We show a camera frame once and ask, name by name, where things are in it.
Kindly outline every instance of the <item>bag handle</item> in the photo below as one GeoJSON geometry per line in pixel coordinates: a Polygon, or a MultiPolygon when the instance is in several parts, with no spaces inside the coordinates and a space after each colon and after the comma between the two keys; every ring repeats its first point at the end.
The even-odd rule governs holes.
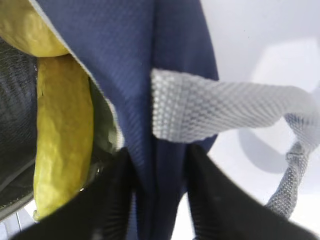
{"type": "Polygon", "coordinates": [[[297,137],[286,154],[288,168],[267,203],[289,218],[308,158],[320,144],[320,112],[312,96],[294,86],[216,82],[197,75],[154,69],[151,73],[153,134],[192,143],[239,128],[263,128],[284,117],[297,137]]]}

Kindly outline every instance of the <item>black fabric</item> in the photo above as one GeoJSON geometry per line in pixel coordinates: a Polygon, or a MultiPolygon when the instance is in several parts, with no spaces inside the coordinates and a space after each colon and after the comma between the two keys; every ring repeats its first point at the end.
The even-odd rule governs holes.
{"type": "Polygon", "coordinates": [[[129,154],[122,149],[88,188],[13,240],[125,239],[135,175],[129,154]]]}
{"type": "Polygon", "coordinates": [[[232,183],[197,145],[187,149],[187,191],[197,240],[315,240],[232,183]]]}
{"type": "Polygon", "coordinates": [[[36,58],[0,38],[0,192],[35,162],[36,58]]]}
{"type": "Polygon", "coordinates": [[[33,192],[35,165],[31,165],[0,192],[0,210],[33,192]]]}

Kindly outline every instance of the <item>white background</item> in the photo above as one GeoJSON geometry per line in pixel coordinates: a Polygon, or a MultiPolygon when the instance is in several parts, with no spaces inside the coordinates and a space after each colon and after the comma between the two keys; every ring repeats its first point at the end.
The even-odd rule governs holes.
{"type": "MultiPolygon", "coordinates": [[[[220,80],[293,85],[320,103],[320,0],[202,0],[220,80]]],[[[294,136],[283,120],[264,129],[220,134],[209,155],[243,190],[265,204],[286,169],[294,136]]],[[[299,189],[291,221],[320,235],[320,150],[299,189]]],[[[172,239],[194,236],[187,199],[172,239]]]]}

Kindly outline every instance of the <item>navy blue fabric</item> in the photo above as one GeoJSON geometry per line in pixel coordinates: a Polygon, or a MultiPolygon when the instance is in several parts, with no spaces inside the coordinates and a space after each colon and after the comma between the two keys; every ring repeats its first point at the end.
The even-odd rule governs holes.
{"type": "MultiPolygon", "coordinates": [[[[152,135],[150,71],[161,68],[218,79],[199,0],[37,2],[115,106],[143,186],[136,193],[139,238],[170,239],[186,146],[152,135]]],[[[213,141],[200,144],[209,150],[213,141]]]]}

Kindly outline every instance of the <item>yellow object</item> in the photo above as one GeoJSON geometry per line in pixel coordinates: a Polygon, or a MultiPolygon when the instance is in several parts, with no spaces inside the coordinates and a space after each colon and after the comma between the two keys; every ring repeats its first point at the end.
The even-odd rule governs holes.
{"type": "Polygon", "coordinates": [[[28,0],[0,0],[0,37],[36,57],[68,54],[28,0]]]}
{"type": "Polygon", "coordinates": [[[94,112],[88,75],[71,55],[38,58],[35,220],[51,214],[84,185],[94,112]]]}

